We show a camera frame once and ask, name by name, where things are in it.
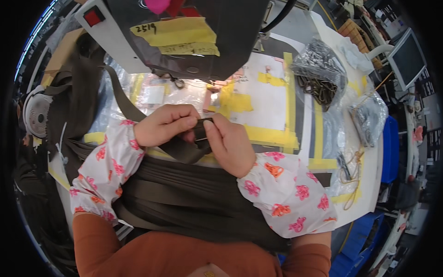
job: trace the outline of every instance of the handwritten number 2519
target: handwritten number 2519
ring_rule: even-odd
[[[140,33],[140,32],[146,32],[146,31],[150,31],[151,29],[152,30],[154,30],[154,34],[156,35],[157,34],[157,27],[155,26],[155,24],[154,23],[151,23],[151,24],[143,24],[143,25],[141,25],[141,28],[140,28],[140,26],[136,26],[136,28],[137,28],[137,33]]]

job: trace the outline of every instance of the red power switch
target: red power switch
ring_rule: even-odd
[[[93,6],[92,8],[87,10],[83,18],[86,20],[90,27],[105,20],[105,17],[97,6]]]

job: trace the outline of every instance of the white sleeve cover with pink flowers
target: white sleeve cover with pink flowers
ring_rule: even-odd
[[[144,155],[133,127],[130,120],[110,126],[103,143],[86,158],[69,190],[72,213],[87,211],[117,224],[111,204],[121,196],[120,185],[137,171]]]
[[[256,154],[251,171],[238,180],[241,194],[283,238],[334,230],[337,212],[317,178],[297,155]]]

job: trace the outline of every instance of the hand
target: hand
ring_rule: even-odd
[[[245,177],[256,157],[243,125],[229,122],[216,113],[212,119],[203,121],[206,137],[218,163],[237,178]]]
[[[182,134],[187,142],[194,142],[194,132],[200,115],[193,105],[163,105],[134,126],[137,143],[143,147],[154,147],[168,142],[173,136]]]

